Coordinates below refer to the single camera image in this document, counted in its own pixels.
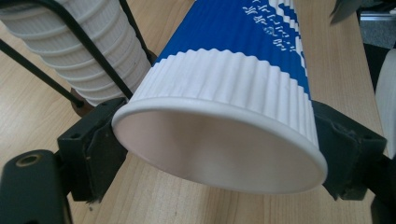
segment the stack of paper cups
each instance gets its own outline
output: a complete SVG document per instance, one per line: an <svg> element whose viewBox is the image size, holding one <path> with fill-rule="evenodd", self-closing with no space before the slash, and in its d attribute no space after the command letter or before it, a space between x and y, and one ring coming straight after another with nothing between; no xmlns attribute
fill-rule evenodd
<svg viewBox="0 0 396 224"><path fill-rule="evenodd" d="M327 165L292 3L197 0L113 130L134 154L199 183L319 186Z"/></svg>
<svg viewBox="0 0 396 224"><path fill-rule="evenodd" d="M150 68L118 0L57 0L76 19L126 85L135 91ZM92 105L122 96L103 68L61 18L43 7L23 5L0 11L10 33L41 56Z"/></svg>

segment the blue printed band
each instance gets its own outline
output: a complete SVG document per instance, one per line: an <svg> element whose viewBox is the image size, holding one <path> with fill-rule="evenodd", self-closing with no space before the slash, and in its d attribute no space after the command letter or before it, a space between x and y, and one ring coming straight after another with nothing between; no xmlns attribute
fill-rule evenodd
<svg viewBox="0 0 396 224"><path fill-rule="evenodd" d="M309 96L297 15L268 0L197 0L157 62L178 52L229 50L256 56L290 74Z"/></svg>

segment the wooden surface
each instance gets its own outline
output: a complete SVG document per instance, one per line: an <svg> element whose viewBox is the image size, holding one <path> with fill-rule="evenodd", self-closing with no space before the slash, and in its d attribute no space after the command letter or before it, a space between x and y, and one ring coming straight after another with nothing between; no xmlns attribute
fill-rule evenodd
<svg viewBox="0 0 396 224"><path fill-rule="evenodd" d="M193 2L129 4L148 47L158 54ZM381 133L356 17L330 26L333 4L296 0L312 97ZM3 25L0 35L68 88ZM0 66L0 166L32 149L56 151L56 138L78 116L63 97L2 53ZM101 203L70 202L75 223L362 224L371 223L372 199L368 193L362 202L335 202L323 187L295 195L211 188L160 172L129 154Z"/></svg>

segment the blue and white paper cup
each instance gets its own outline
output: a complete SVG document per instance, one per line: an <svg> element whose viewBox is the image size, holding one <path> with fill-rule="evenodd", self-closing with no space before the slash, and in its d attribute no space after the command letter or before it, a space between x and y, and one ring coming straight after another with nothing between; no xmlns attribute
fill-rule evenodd
<svg viewBox="0 0 396 224"><path fill-rule="evenodd" d="M293 193L322 184L292 2L197 0L113 130L150 164L210 186Z"/></svg>

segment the wood grain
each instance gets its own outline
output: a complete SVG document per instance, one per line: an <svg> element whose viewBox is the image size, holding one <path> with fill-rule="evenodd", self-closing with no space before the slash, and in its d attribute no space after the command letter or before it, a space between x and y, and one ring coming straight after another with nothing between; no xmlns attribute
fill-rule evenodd
<svg viewBox="0 0 396 224"><path fill-rule="evenodd" d="M148 48L159 54L193 0L130 0ZM381 133L356 18L330 26L333 0L296 0L312 96ZM68 85L0 27L8 44ZM24 151L57 150L78 116L62 96L0 54L0 165ZM294 195L211 188L163 173L129 154L101 203L71 203L75 223L371 223L362 202L335 202L323 187Z"/></svg>

